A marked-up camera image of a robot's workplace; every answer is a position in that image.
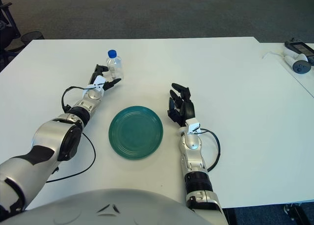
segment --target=black device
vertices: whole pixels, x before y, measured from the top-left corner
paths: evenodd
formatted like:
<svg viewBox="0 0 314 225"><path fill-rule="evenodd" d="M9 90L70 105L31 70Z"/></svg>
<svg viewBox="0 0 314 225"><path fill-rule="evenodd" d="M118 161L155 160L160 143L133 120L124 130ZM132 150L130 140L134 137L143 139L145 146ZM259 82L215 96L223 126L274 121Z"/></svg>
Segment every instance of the black device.
<svg viewBox="0 0 314 225"><path fill-rule="evenodd" d="M293 37L291 40L285 42L285 47L298 54L303 53L308 58L309 63L314 65L314 50L301 40Z"/></svg>

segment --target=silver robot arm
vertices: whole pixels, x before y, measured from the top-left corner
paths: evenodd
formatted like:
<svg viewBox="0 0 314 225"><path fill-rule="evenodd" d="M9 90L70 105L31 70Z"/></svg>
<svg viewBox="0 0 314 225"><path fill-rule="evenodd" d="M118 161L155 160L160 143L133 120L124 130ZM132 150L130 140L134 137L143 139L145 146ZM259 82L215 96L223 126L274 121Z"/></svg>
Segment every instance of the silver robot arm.
<svg viewBox="0 0 314 225"><path fill-rule="evenodd" d="M228 225L226 217L213 192L205 161L202 157L202 141L199 138L200 123L195 118L194 105L188 87L172 84L179 97L170 90L169 117L181 128L181 166L186 189L186 205L196 214L215 225Z"/></svg>
<svg viewBox="0 0 314 225"><path fill-rule="evenodd" d="M82 131L100 104L104 90L119 81L106 82L104 68L96 66L81 100L38 128L29 153L0 165L0 221L21 213L58 165L74 157Z"/></svg>
<svg viewBox="0 0 314 225"><path fill-rule="evenodd" d="M196 214L215 225L228 225L218 196L213 192L205 161L203 159L200 123L196 118L186 120L181 127L181 167L185 181L186 205Z"/></svg>

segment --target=teal ceramic plate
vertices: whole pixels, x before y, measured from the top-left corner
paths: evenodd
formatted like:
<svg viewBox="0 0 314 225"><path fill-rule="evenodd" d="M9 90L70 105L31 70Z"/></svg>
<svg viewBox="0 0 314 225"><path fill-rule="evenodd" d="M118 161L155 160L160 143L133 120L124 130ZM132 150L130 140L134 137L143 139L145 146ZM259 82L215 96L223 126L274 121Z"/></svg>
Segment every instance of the teal ceramic plate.
<svg viewBox="0 0 314 225"><path fill-rule="evenodd" d="M119 155L138 160L152 154L160 145L163 128L158 115L143 106L120 111L109 127L109 141Z"/></svg>

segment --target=gray carpet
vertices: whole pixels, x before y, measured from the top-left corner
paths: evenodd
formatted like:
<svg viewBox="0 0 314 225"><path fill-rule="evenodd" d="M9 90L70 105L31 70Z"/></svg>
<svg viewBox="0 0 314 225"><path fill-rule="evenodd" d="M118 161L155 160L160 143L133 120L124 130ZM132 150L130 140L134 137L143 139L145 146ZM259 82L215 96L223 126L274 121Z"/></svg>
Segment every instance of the gray carpet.
<svg viewBox="0 0 314 225"><path fill-rule="evenodd" d="M46 39L254 36L314 43L314 0L3 0L22 34ZM314 203L303 205L314 221ZM238 225L294 225L282 206L235 209Z"/></svg>

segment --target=chair leg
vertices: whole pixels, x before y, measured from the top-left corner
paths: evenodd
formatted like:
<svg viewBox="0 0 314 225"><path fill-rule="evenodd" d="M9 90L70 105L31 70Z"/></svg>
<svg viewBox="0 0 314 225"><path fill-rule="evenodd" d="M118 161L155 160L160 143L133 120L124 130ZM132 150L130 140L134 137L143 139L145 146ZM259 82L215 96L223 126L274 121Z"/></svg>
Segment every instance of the chair leg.
<svg viewBox="0 0 314 225"><path fill-rule="evenodd" d="M5 56L9 57L9 56L14 56L16 57L18 55L18 53L14 53L14 52L5 52Z"/></svg>
<svg viewBox="0 0 314 225"><path fill-rule="evenodd" d="M7 57L5 54L3 54L3 62L5 67L9 64L9 57Z"/></svg>

